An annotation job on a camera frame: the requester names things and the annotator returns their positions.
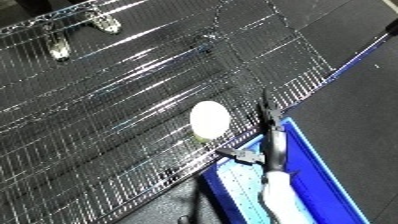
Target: blue tray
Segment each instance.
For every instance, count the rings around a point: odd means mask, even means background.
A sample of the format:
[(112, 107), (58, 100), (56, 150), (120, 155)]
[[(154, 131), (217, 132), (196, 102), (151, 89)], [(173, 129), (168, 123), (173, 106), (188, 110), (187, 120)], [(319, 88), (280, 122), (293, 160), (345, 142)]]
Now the blue tray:
[[(283, 121), (288, 134), (287, 171), (296, 172), (292, 187), (296, 206), (309, 223), (369, 223), (291, 118)], [(242, 148), (259, 151), (263, 136)], [(258, 203), (262, 168), (222, 159), (204, 173), (231, 223), (271, 223)]]

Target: metal grate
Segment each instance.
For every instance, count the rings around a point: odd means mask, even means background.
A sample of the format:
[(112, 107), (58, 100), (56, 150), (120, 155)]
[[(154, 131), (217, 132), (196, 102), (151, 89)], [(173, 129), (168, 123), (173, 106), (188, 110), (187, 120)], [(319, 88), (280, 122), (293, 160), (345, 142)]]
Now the metal grate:
[[(117, 36), (84, 27), (91, 4), (0, 30), (0, 223), (117, 220), (250, 138), (262, 88), (287, 108), (331, 70), (269, 1), (96, 1)], [(49, 20), (67, 62), (46, 51)], [(188, 115), (209, 99), (233, 123), (204, 145)]]

